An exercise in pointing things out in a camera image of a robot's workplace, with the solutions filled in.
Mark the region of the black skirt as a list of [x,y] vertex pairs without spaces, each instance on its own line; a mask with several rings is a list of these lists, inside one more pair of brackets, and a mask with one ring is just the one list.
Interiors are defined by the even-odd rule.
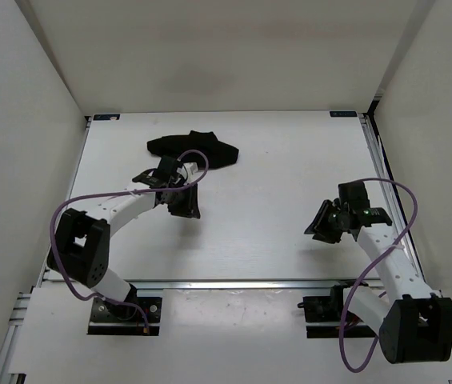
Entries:
[[216,170],[237,163],[239,149],[221,142],[214,132],[197,132],[174,134],[149,140],[147,150],[155,156],[179,158],[188,150],[198,150],[208,159],[209,168]]

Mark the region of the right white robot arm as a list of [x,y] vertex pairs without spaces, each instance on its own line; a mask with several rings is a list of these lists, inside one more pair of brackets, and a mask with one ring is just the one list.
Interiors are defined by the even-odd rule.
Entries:
[[304,298],[301,307],[312,322],[364,322],[378,337],[392,364],[445,362],[452,351],[452,300],[444,298],[419,276],[397,240],[398,233],[383,208],[368,201],[349,207],[325,200],[306,229],[315,240],[329,244],[344,233],[353,236],[371,261],[386,295],[365,282],[340,282],[326,299]]

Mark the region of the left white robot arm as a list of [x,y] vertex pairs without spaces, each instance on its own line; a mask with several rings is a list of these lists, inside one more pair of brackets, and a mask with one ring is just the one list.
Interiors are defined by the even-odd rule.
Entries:
[[141,214],[166,206],[170,215],[200,218],[194,163],[148,170],[116,192],[84,194],[63,202],[50,222],[49,269],[62,276],[77,300],[102,300],[120,320],[141,312],[136,288],[110,267],[112,237]]

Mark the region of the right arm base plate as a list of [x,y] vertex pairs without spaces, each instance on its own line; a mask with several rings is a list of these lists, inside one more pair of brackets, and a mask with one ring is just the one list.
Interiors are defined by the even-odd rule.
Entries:
[[[308,339],[338,338],[343,308],[341,295],[345,288],[351,288],[352,285],[352,281],[340,282],[330,289],[328,296],[305,296],[297,304],[297,308],[304,313]],[[348,312],[344,336],[372,338],[375,333],[357,315]]]

